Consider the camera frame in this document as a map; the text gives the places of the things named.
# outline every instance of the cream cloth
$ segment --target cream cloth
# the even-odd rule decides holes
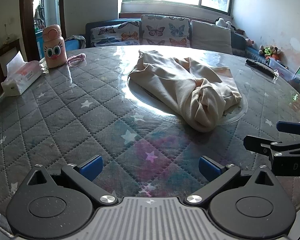
[[[223,111],[241,100],[227,67],[210,68],[192,58],[166,58],[157,51],[139,53],[129,77],[200,132],[215,128]]]

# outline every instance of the door frame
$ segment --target door frame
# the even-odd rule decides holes
[[[63,8],[63,0],[59,0],[59,16],[61,24],[62,37],[66,37],[65,28],[65,14]],[[26,56],[28,61],[40,60],[39,50],[37,46],[37,39],[34,31],[33,19],[33,3],[32,0],[19,0],[20,6],[20,21],[23,37],[23,44],[25,46]]]

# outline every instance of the pink water bottle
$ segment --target pink water bottle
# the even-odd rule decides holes
[[[67,62],[66,46],[59,25],[51,25],[42,31],[44,57],[48,68],[55,68]]]

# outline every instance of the quilted table cover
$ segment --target quilted table cover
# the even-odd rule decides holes
[[[237,107],[244,116],[237,120],[231,112],[225,113],[222,123],[226,124],[199,133],[164,107],[140,101],[127,85],[139,49],[230,67],[245,99],[244,106]],[[79,53],[86,54],[86,61],[45,69],[21,96],[0,103],[0,227],[7,231],[6,207],[37,163],[55,170],[99,154],[104,167],[93,182],[119,199],[184,198],[208,183],[198,170],[201,155],[253,170],[269,161],[245,150],[242,140],[247,134],[281,141],[300,139],[276,129],[278,120],[300,121],[300,95],[282,78],[273,82],[248,67],[244,58],[166,46],[67,52],[68,57]],[[300,177],[278,179],[299,208]]]

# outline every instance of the tissue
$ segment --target tissue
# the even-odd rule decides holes
[[[7,78],[1,82],[8,97],[21,95],[40,75],[39,62],[25,62],[20,52],[7,64]]]

